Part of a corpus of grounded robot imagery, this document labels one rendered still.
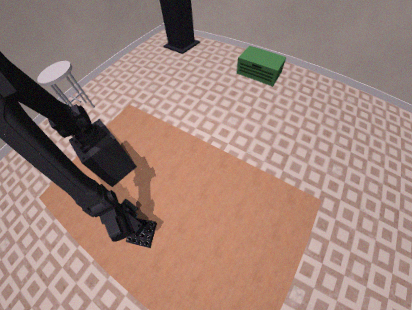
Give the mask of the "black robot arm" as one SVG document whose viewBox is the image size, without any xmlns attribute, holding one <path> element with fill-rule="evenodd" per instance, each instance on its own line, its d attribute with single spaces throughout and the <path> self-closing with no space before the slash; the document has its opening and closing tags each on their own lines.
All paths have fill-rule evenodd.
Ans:
<svg viewBox="0 0 412 310">
<path fill-rule="evenodd" d="M 130 233 L 137 237 L 142 234 L 146 226 L 133 216 L 135 212 L 122 204 L 123 213 L 116 193 L 85 175 L 18 101 L 48 118 L 51 128 L 63 138 L 75 135 L 77 140 L 73 143 L 84 154 L 107 135 L 97 124 L 91 125 L 81 105 L 70 107 L 60 102 L 0 51 L 0 138 L 68 193 L 82 211 L 91 217 L 99 216 L 113 242 L 125 239 Z"/>
</svg>

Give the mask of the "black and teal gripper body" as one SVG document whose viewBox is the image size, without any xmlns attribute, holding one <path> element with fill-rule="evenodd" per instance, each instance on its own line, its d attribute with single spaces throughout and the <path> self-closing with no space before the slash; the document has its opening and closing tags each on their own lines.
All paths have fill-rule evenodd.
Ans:
<svg viewBox="0 0 412 310">
<path fill-rule="evenodd" d="M 125 204 L 126 206 L 128 206 L 130 209 L 132 209 L 134 212 L 136 212 L 138 210 L 138 207 L 136 207 L 134 204 L 132 204 L 129 200 L 125 199 L 123 202 L 123 204 Z M 122 205 L 121 203 L 121 205 Z M 122 205 L 123 207 L 123 205 Z M 123 213 L 124 213 L 124 207 L 123 207 Z M 123 215 L 122 213 L 122 215 Z M 121 216 L 122 216 L 121 215 Z M 137 213 L 134 214 L 134 217 L 136 217 Z"/>
</svg>

